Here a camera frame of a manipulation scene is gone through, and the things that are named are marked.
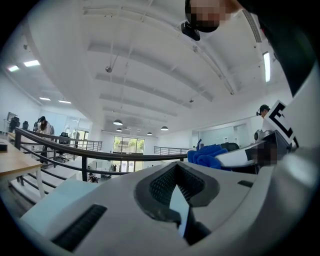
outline black handrail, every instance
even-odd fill
[[[40,133],[40,132],[35,132],[32,130],[28,130],[27,132],[36,135],[38,137],[42,137],[42,138],[49,138],[49,139],[57,139],[57,140],[61,140],[61,141],[83,141],[83,142],[95,142],[95,143],[102,143],[102,141],[97,141],[97,140],[87,140],[87,139],[78,139],[78,138],[69,138],[69,137],[62,137],[62,136],[52,136],[52,135],[48,135],[48,134],[44,134],[44,133]]]
[[[21,128],[15,128],[15,141],[19,141],[19,145],[16,148],[20,148],[21,146],[21,138],[19,136],[23,135],[24,137],[39,143],[41,145],[47,146],[51,149],[55,149],[58,151],[62,151],[64,153],[68,153],[70,155],[80,156],[80,157],[87,157],[93,159],[100,159],[100,160],[115,160],[115,161],[163,161],[163,160],[175,160],[175,159],[185,159],[187,158],[187,154],[172,154],[172,155],[134,155],[134,154],[112,154],[112,153],[105,153],[105,152],[95,152],[89,151],[84,149],[78,149],[74,147],[65,146],[63,144],[59,144],[47,139],[43,139],[38,135],[34,135],[33,132],[23,130]]]

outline staircase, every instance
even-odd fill
[[[89,165],[95,159],[88,158],[87,164]],[[82,157],[78,156],[75,160],[67,162],[69,166],[81,168]],[[44,193],[47,195],[52,192],[56,187],[61,185],[67,179],[75,179],[82,181],[82,172],[78,170],[72,170],[57,165],[55,168],[52,166],[48,169],[41,169],[41,178],[43,183]],[[10,184],[25,198],[32,203],[36,204],[41,200],[38,184],[36,180],[36,173],[29,173],[23,176],[23,185],[16,179],[12,180]]]

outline black rubber part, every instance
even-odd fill
[[[54,244],[72,252],[94,227],[107,208],[93,204],[61,234],[52,240]]]
[[[135,188],[134,198],[152,219],[181,223],[180,214],[169,209],[172,193],[178,186],[191,207],[207,206],[219,193],[218,181],[182,162],[173,162],[142,179]]]

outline ceiling beam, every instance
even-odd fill
[[[89,52],[95,52],[100,54],[108,54],[110,55],[111,47],[108,44],[105,43],[94,43],[92,42],[88,49]],[[113,54],[118,55],[120,58],[127,58],[128,49],[121,49],[119,47],[115,48],[113,47]],[[149,66],[155,70],[158,70],[164,74],[166,74],[169,77],[172,77],[173,79],[181,82],[182,84],[188,86],[190,89],[194,90],[195,92],[199,93],[201,96],[203,96],[208,101],[212,102],[213,96],[210,95],[210,93],[203,91],[199,88],[198,84],[191,81],[190,79],[187,79],[185,75],[177,72],[174,70],[171,72],[171,67],[168,67],[164,65],[163,63],[160,63],[158,60],[152,59],[149,56],[143,55],[142,53],[135,53],[130,55],[130,59],[132,61],[141,63],[143,65]]]
[[[134,82],[134,81],[131,81],[128,79],[124,80],[124,78],[121,78],[121,77],[118,77],[115,75],[112,76],[112,82],[110,82],[110,76],[106,75],[106,74],[101,74],[101,73],[98,73],[96,75],[95,79],[99,80],[99,81],[103,81],[103,82],[108,82],[108,83],[114,84],[114,85],[121,85],[121,86],[130,87],[130,88],[133,88],[133,89],[136,89],[136,90],[148,93],[148,94],[158,96],[158,97],[163,98],[165,100],[171,101],[173,103],[176,103],[178,105],[182,105],[188,109],[191,109],[191,104],[184,102],[182,99],[178,99],[170,94],[167,94],[167,93],[162,92],[156,88],[152,88],[150,86],[146,86],[141,83],[137,83],[137,82]]]
[[[99,98],[102,99],[102,100],[107,100],[107,101],[111,101],[111,102],[118,102],[118,103],[121,103],[121,104],[126,104],[126,105],[130,105],[130,106],[142,108],[142,109],[145,109],[145,110],[151,110],[151,111],[158,112],[158,113],[161,113],[161,114],[164,114],[164,115],[169,115],[169,116],[172,116],[172,117],[177,117],[178,116],[177,113],[170,112],[170,111],[165,111],[162,108],[158,108],[158,107],[155,107],[155,106],[147,105],[145,103],[142,103],[142,102],[139,102],[139,101],[135,101],[135,100],[132,100],[132,99],[127,99],[127,98],[123,98],[122,99],[120,97],[115,97],[115,96],[112,96],[112,95],[109,95],[109,94],[104,94],[104,93],[101,93]]]
[[[142,118],[142,119],[147,119],[147,120],[153,120],[153,121],[157,121],[157,122],[160,122],[160,123],[167,123],[168,122],[165,119],[160,119],[160,118],[148,116],[148,115],[145,115],[145,114],[132,113],[132,112],[129,112],[129,111],[126,111],[126,110],[115,109],[115,108],[111,108],[111,107],[108,107],[108,106],[104,106],[103,107],[103,111],[118,113],[118,114],[121,114],[121,115],[132,116],[132,117],[137,117],[137,118]]]
[[[104,120],[105,120],[105,123],[112,124],[114,122],[114,120],[115,120],[115,117],[114,116],[110,116],[110,115],[105,115],[104,116]],[[153,129],[153,130],[155,130],[156,128],[159,128],[159,125],[152,124],[150,122],[148,122],[148,123],[147,122],[143,122],[143,120],[142,120],[142,122],[134,122],[132,120],[127,121],[125,119],[123,119],[122,121],[123,121],[124,127],[128,127],[129,126],[129,127],[136,127],[138,129],[142,129],[142,128],[148,129],[148,128],[150,128],[150,129]]]

